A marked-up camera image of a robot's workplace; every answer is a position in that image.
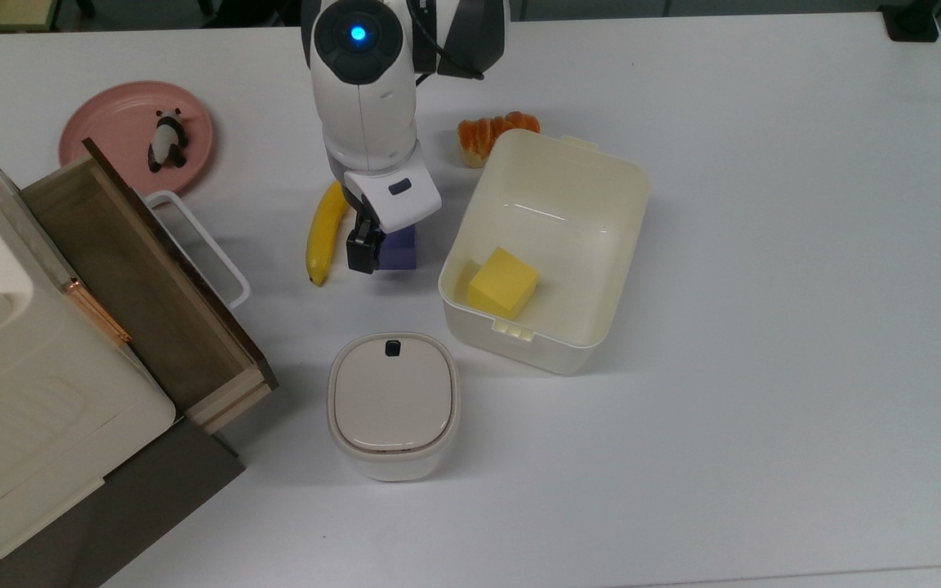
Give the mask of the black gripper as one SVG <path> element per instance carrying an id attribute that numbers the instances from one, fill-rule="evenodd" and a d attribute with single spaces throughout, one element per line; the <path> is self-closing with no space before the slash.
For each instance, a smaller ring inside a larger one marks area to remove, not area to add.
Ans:
<path id="1" fill-rule="evenodd" d="M 380 245 L 386 238 L 370 213 L 356 212 L 354 230 L 345 242 L 347 267 L 359 273 L 376 272 L 380 268 Z"/>

